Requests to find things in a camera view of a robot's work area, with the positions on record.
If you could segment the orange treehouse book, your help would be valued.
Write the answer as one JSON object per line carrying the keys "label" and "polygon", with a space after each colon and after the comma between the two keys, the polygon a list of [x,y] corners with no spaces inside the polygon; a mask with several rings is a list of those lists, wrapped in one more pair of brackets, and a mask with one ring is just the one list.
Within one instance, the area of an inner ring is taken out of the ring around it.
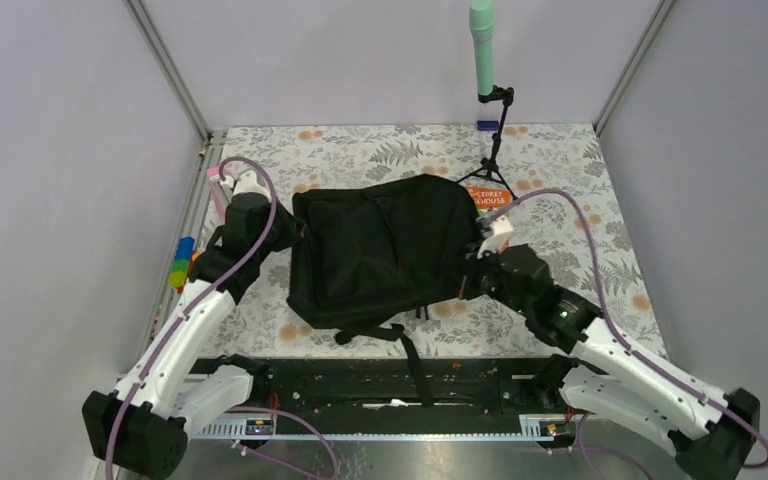
{"label": "orange treehouse book", "polygon": [[465,185],[478,210],[494,210],[507,206],[513,200],[507,189]]}

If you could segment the black student backpack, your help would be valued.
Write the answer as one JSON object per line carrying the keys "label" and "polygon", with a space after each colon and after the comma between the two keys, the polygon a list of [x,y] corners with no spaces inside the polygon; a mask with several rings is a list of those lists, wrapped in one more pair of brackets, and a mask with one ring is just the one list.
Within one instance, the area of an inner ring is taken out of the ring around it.
{"label": "black student backpack", "polygon": [[421,174],[361,189],[296,194],[287,303],[340,345],[357,336],[401,342],[420,404],[434,399],[417,349],[394,316],[455,298],[482,235],[468,190]]}

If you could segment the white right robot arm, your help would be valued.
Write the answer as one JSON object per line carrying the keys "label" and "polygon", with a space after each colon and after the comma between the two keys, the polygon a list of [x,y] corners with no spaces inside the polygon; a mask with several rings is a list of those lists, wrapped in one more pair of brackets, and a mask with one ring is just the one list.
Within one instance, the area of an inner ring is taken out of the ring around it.
{"label": "white right robot arm", "polygon": [[595,413],[661,447],[693,479],[734,479],[758,442],[760,401],[727,392],[653,354],[600,305],[556,284],[527,245],[469,249],[465,292],[486,294],[522,315],[526,328],[578,366],[533,386],[535,402]]}

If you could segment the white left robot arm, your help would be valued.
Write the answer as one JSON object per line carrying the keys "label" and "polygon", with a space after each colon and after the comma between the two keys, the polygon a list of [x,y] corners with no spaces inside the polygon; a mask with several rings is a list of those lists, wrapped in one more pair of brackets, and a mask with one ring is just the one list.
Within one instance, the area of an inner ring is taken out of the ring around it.
{"label": "white left robot arm", "polygon": [[183,385],[203,343],[258,279],[264,260],[298,238],[296,220],[272,195],[233,196],[158,336],[111,392],[93,391],[84,401],[85,427],[106,478],[125,469],[166,479],[192,437],[220,415],[267,404],[266,367],[246,357],[221,361],[189,390]]}

